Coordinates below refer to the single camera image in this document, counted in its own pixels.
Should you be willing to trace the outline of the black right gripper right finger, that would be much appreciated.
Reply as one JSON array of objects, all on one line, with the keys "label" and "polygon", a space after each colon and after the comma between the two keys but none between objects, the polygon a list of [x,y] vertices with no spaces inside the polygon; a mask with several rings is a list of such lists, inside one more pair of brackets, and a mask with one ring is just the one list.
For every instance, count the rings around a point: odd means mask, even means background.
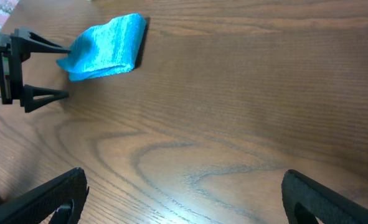
[{"label": "black right gripper right finger", "polygon": [[368,209],[296,170],[285,172],[281,193],[289,224],[368,224]]}]

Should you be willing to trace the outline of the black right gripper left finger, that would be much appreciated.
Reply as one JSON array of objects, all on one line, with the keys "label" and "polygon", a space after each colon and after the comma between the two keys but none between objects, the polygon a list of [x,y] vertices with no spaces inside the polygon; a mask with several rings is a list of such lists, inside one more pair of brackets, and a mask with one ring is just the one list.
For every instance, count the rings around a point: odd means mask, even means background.
[{"label": "black right gripper left finger", "polygon": [[83,169],[76,167],[14,200],[0,205],[0,224],[78,223],[89,188]]}]

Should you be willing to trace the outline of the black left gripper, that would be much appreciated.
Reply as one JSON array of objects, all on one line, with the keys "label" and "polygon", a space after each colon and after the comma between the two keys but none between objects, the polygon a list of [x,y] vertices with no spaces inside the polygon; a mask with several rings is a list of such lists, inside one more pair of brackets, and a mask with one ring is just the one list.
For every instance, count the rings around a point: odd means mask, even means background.
[{"label": "black left gripper", "polygon": [[69,48],[58,45],[36,34],[20,28],[11,34],[0,34],[0,93],[2,103],[11,105],[19,100],[26,113],[30,113],[54,101],[69,97],[63,90],[53,90],[24,85],[22,63],[30,53],[69,54]]}]

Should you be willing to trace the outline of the blue microfiber cloth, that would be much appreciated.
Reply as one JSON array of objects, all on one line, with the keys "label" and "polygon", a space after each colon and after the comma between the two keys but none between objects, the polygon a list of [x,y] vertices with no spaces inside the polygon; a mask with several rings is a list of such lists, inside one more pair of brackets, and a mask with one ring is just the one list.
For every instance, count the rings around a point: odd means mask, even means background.
[{"label": "blue microfiber cloth", "polygon": [[80,34],[70,53],[57,61],[73,82],[130,72],[135,68],[146,28],[140,14],[128,14]]}]

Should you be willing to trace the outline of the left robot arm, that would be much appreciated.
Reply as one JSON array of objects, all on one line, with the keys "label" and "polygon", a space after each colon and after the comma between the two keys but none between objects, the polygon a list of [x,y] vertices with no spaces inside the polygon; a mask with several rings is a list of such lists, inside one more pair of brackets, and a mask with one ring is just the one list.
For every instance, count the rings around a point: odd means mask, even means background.
[{"label": "left robot arm", "polygon": [[19,100],[26,113],[68,98],[67,91],[24,84],[22,63],[32,53],[69,54],[70,49],[26,28],[15,29],[11,34],[0,34],[0,99],[4,105]]}]

